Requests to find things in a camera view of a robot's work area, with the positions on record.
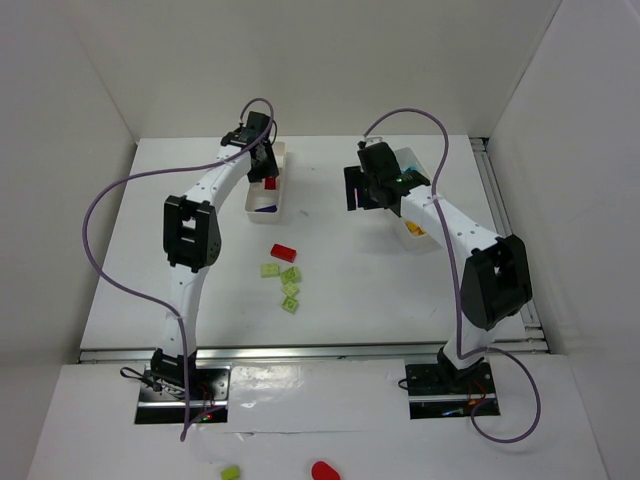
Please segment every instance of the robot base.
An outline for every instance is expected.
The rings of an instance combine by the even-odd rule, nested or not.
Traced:
[[[227,400],[229,398],[229,378],[231,367],[197,368],[195,382],[191,389],[190,418],[212,407],[224,407],[204,418],[200,423],[227,423]],[[154,391],[141,383],[138,396],[135,423],[157,425],[182,423],[184,419],[184,390],[161,383],[162,390]]]
[[[411,419],[467,417],[479,402],[477,416],[500,415],[489,363],[481,361],[452,376],[440,355],[437,364],[405,366],[406,379],[398,386],[409,394]]]

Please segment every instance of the lime green block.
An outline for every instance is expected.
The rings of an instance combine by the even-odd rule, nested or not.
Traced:
[[[295,283],[289,282],[284,287],[282,287],[282,291],[284,292],[284,294],[287,297],[292,297],[293,298],[298,294],[300,289],[298,288],[298,286]]]
[[[236,480],[237,478],[240,478],[240,469],[234,465],[233,467],[223,470],[220,476],[222,477],[222,480]]]
[[[302,280],[302,276],[300,275],[300,269],[298,267],[287,268],[280,275],[280,279],[282,280],[283,285],[286,285],[289,282],[298,283]]]
[[[298,301],[295,298],[287,297],[282,302],[282,308],[289,313],[295,313],[298,309]]]
[[[260,266],[260,276],[262,278],[280,276],[280,265],[277,263],[265,263]]]

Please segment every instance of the blue object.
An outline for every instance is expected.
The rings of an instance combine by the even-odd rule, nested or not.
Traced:
[[[449,410],[448,412],[444,412],[442,414],[443,417],[448,417],[449,415],[453,415],[454,413],[457,413],[459,415],[463,415],[464,414],[464,410],[462,410],[461,408],[457,408],[456,410]]]
[[[258,208],[256,212],[267,212],[267,213],[275,213],[278,211],[277,205],[271,205],[269,207]]]

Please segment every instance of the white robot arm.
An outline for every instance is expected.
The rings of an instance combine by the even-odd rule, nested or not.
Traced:
[[[445,237],[430,181],[419,172],[402,173],[393,150],[385,142],[359,144],[360,166],[345,168],[347,208],[365,210],[388,208],[397,216],[420,226],[445,247]],[[511,235],[500,238],[481,227],[446,199],[438,203],[447,219],[462,278],[462,329],[458,329],[438,354],[438,363],[455,381],[469,374],[482,360],[477,353],[460,358],[462,352],[488,347],[495,338],[495,327],[507,316],[515,315],[531,300],[531,280],[523,242]]]
[[[267,115],[250,112],[246,126],[240,125],[222,139],[216,160],[224,163],[208,170],[183,196],[169,196],[165,201],[163,247],[171,266],[170,303],[182,314],[187,352],[185,359],[178,322],[167,312],[162,339],[151,359],[155,379],[183,386],[185,361],[190,377],[195,376],[196,320],[202,286],[222,247],[217,213],[243,176],[253,183],[279,174],[268,132],[251,151],[226,159],[251,145],[267,128]]]

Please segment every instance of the red block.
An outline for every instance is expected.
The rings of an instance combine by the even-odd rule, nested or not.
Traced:
[[[275,190],[276,189],[276,177],[266,177],[264,179],[264,189],[265,190]]]
[[[325,462],[316,462],[311,468],[313,480],[340,480],[340,475]]]
[[[296,259],[296,252],[293,248],[285,247],[284,245],[278,245],[277,243],[273,245],[271,249],[271,256],[279,258],[280,260],[284,260],[285,262],[293,263]]]

